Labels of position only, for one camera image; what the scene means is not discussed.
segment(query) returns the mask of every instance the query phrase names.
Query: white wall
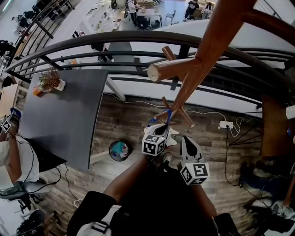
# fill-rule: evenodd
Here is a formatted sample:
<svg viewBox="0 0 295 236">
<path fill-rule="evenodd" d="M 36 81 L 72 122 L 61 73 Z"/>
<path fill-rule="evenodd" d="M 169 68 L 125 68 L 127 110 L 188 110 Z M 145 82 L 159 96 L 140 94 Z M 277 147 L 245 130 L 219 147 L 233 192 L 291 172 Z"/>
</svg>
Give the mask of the white wall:
<svg viewBox="0 0 295 236">
<path fill-rule="evenodd" d="M 266 0 L 282 20 L 292 24 L 295 20 L 295 7 L 290 0 Z"/>
<path fill-rule="evenodd" d="M 23 12 L 31 11 L 35 3 L 36 0 L 14 0 L 11 3 L 11 7 L 0 16 L 0 39 L 16 42 L 18 36 L 14 35 L 13 32 L 18 24 L 11 19 L 22 15 Z"/>
</svg>

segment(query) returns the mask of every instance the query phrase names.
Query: sneaker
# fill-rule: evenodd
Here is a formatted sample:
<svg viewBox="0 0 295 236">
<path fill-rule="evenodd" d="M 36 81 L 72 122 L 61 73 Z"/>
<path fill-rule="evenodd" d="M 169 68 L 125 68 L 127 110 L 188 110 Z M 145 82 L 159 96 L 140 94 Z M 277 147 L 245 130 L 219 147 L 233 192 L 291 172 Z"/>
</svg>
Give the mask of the sneaker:
<svg viewBox="0 0 295 236">
<path fill-rule="evenodd" d="M 171 164 L 172 163 L 172 159 L 173 159 L 173 156 L 171 153 L 167 153 L 164 157 L 163 157 L 163 163 L 165 162 L 168 162 L 168 164 Z"/>
</svg>

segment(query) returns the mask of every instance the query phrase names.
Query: black shirt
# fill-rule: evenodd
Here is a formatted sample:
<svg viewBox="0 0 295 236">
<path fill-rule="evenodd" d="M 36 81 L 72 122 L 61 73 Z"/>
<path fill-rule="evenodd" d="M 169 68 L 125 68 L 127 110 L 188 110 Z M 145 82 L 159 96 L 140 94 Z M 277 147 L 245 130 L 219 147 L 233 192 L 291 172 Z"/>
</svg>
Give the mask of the black shirt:
<svg viewBox="0 0 295 236">
<path fill-rule="evenodd" d="M 100 222 L 117 202 L 110 196 L 88 192 L 69 222 L 67 235 L 77 235 L 80 228 Z M 217 216 L 219 234 L 226 231 L 238 236 L 229 214 Z M 213 221 L 200 213 L 191 188 L 177 170 L 163 172 L 149 168 L 122 200 L 110 228 L 112 236 L 123 235 L 194 235 L 217 236 Z"/>
<path fill-rule="evenodd" d="M 188 9 L 190 9 L 192 11 L 192 10 L 195 10 L 196 8 L 199 8 L 199 4 L 197 2 L 194 3 L 193 1 L 190 1 Z"/>
</svg>

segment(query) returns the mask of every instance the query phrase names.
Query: white shirt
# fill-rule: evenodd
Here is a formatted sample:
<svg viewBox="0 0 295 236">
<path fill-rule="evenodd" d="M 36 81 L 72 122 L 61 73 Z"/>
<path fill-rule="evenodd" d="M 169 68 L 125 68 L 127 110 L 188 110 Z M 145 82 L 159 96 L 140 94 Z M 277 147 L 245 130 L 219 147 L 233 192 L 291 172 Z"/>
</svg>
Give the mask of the white shirt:
<svg viewBox="0 0 295 236">
<path fill-rule="evenodd" d="M 209 6 L 208 6 L 208 8 L 206 8 L 207 5 L 208 5 L 208 4 L 206 4 L 206 5 L 203 7 L 202 14 L 203 14 L 203 13 L 209 13 L 209 14 L 212 13 L 213 6 L 211 6 L 211 10 L 210 10 L 210 7 L 209 7 Z"/>
<path fill-rule="evenodd" d="M 129 0 L 128 3 L 129 13 L 136 13 L 136 7 L 134 6 L 134 3 L 132 0 Z"/>
<path fill-rule="evenodd" d="M 19 151 L 19 159 L 20 165 L 22 170 L 22 175 L 18 179 L 18 181 L 24 181 L 33 164 L 32 171 L 27 178 L 27 181 L 37 181 L 39 179 L 39 162 L 36 153 L 34 152 L 33 148 L 31 149 L 30 144 L 25 141 L 22 137 L 16 136 L 18 144 L 18 151 Z M 9 141 L 0 142 L 0 189 L 6 189 L 9 185 L 7 179 L 7 169 L 6 165 L 9 163 Z"/>
</svg>

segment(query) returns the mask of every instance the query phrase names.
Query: table top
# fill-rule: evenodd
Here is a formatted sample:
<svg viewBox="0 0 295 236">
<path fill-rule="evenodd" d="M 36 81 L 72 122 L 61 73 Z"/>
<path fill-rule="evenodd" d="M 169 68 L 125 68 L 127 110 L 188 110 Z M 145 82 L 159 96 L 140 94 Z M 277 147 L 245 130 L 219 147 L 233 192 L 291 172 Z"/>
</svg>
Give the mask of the table top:
<svg viewBox="0 0 295 236">
<path fill-rule="evenodd" d="M 88 169 L 92 139 L 107 70 L 59 71 L 63 91 L 33 95 L 35 74 L 27 95 L 19 132 L 74 168 Z"/>
<path fill-rule="evenodd" d="M 0 117 L 11 114 L 10 108 L 14 106 L 17 99 L 18 84 L 13 84 L 2 89 L 0 100 Z"/>
<path fill-rule="evenodd" d="M 160 12 L 155 12 L 155 9 L 145 9 L 146 12 L 142 12 L 143 9 L 139 9 L 137 15 L 138 16 L 160 16 Z"/>
</svg>

